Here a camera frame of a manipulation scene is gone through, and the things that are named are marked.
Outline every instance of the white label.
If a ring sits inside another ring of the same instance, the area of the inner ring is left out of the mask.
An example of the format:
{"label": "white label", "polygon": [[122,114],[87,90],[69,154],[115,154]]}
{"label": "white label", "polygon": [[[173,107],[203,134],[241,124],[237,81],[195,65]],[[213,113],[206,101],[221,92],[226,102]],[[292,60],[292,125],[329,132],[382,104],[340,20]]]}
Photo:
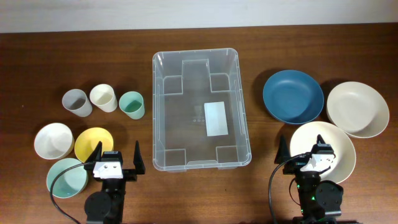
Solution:
{"label": "white label", "polygon": [[227,135],[224,102],[205,103],[207,136]]}

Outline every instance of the blue plate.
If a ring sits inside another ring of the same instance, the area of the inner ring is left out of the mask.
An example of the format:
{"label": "blue plate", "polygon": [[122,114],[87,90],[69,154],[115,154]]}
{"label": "blue plate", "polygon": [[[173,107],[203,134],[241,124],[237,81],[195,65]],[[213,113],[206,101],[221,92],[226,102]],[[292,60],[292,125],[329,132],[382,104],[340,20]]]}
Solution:
{"label": "blue plate", "polygon": [[323,108],[323,92],[306,73],[284,70],[271,76],[262,91],[273,117],[288,124],[303,124],[317,118]]}

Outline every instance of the white bowl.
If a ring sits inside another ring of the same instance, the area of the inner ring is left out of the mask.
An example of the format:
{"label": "white bowl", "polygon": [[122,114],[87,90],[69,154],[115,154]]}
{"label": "white bowl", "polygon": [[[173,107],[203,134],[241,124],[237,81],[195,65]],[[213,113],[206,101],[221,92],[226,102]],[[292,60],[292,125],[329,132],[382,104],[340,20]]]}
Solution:
{"label": "white bowl", "polygon": [[356,138],[371,138],[382,133],[390,117],[380,93],[359,82],[345,82],[334,87],[326,112],[331,122]]}
{"label": "white bowl", "polygon": [[52,123],[44,126],[36,135],[35,151],[44,159],[61,159],[73,150],[75,140],[68,126]]}
{"label": "white bowl", "polygon": [[354,171],[356,154],[353,143],[340,128],[321,121],[304,124],[292,136],[290,155],[295,156],[310,152],[312,146],[317,143],[318,134],[322,136],[327,144],[331,145],[336,155],[330,170],[321,174],[320,177],[322,180],[331,180],[337,184],[341,183]]}

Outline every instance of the light green bowl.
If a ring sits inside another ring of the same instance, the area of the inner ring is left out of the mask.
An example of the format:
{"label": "light green bowl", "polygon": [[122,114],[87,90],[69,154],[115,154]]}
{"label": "light green bowl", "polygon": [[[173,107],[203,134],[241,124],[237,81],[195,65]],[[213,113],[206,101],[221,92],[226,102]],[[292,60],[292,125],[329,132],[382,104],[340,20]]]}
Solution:
{"label": "light green bowl", "polygon": [[[50,191],[50,187],[56,176],[65,169],[81,164],[77,159],[67,158],[61,159],[56,162],[49,173],[47,174],[47,189]],[[83,191],[88,181],[87,171],[84,170],[84,166],[76,167],[66,173],[64,173],[56,181],[52,194],[58,198],[69,198]]]}

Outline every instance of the mint green cup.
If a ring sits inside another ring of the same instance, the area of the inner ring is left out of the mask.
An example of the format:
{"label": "mint green cup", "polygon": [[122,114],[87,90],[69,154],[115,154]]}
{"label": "mint green cup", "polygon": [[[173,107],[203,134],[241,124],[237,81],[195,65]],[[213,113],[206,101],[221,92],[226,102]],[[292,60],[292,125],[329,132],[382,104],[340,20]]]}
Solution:
{"label": "mint green cup", "polygon": [[145,114],[144,99],[136,91],[123,94],[119,100],[119,107],[132,119],[140,119]]}
{"label": "mint green cup", "polygon": [[[47,174],[47,188],[50,191],[50,187],[54,179],[65,169],[81,164],[77,159],[67,158],[61,159],[56,162],[49,170]],[[88,182],[87,171],[84,170],[84,166],[76,167],[58,178],[56,181],[52,194],[57,198],[69,198],[83,191]]]}

